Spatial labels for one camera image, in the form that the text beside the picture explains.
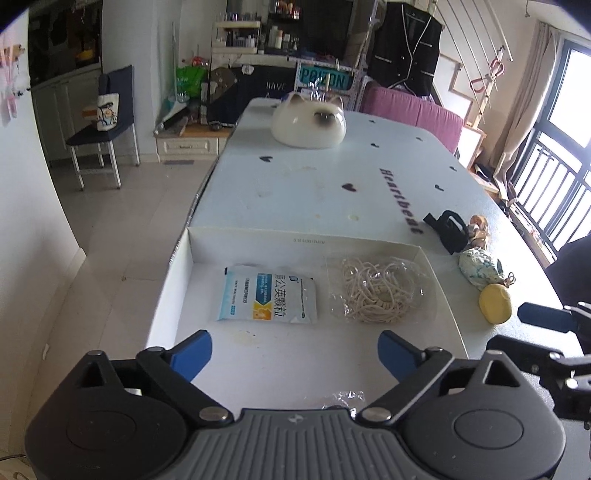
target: gray gripper base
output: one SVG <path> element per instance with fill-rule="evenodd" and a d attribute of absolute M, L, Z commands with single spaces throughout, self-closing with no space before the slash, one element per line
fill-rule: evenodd
<path fill-rule="evenodd" d="M 436 480 L 392 432 L 357 425 L 347 410 L 243 410 L 201 430 L 159 480 Z"/>

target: black vest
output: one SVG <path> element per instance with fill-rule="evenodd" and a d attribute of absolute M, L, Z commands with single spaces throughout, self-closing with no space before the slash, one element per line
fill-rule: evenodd
<path fill-rule="evenodd" d="M 439 59 L 441 24 L 404 3 L 388 3 L 375 33 L 368 75 L 383 87 L 403 84 L 417 96 L 431 94 Z"/>

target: window curtain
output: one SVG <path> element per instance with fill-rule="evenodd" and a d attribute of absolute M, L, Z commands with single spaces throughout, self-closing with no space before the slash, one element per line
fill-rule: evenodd
<path fill-rule="evenodd" d="M 530 133 L 544 105 L 556 64 L 558 40 L 556 29 L 537 22 L 515 103 L 488 159 L 488 166 L 495 172 L 493 176 L 504 200 L 508 199 L 507 171 L 515 163 L 517 149 Z"/>

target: pink cushion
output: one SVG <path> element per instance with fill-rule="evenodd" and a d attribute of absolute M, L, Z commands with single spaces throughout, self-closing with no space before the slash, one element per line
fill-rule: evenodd
<path fill-rule="evenodd" d="M 376 84 L 367 86 L 361 112 L 424 128 L 451 153 L 456 151 L 464 125 L 460 116 L 436 103 Z"/>

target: white box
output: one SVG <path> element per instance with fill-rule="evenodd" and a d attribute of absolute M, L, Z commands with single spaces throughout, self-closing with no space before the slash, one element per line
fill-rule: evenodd
<path fill-rule="evenodd" d="M 330 291 L 342 258 L 376 255 L 413 260 L 430 277 L 421 307 L 396 324 L 345 320 L 330 312 Z M 217 321 L 225 267 L 285 267 L 312 277 L 318 322 L 294 325 Z M 423 349 L 466 350 L 452 311 L 420 247 L 300 233 L 190 227 L 179 241 L 164 282 L 148 346 L 171 348 L 199 329 L 213 339 L 211 361 L 194 383 L 239 415 L 245 407 L 319 408 L 333 393 L 363 391 L 371 402 L 396 384 L 381 365 L 378 336 L 391 329 Z"/>

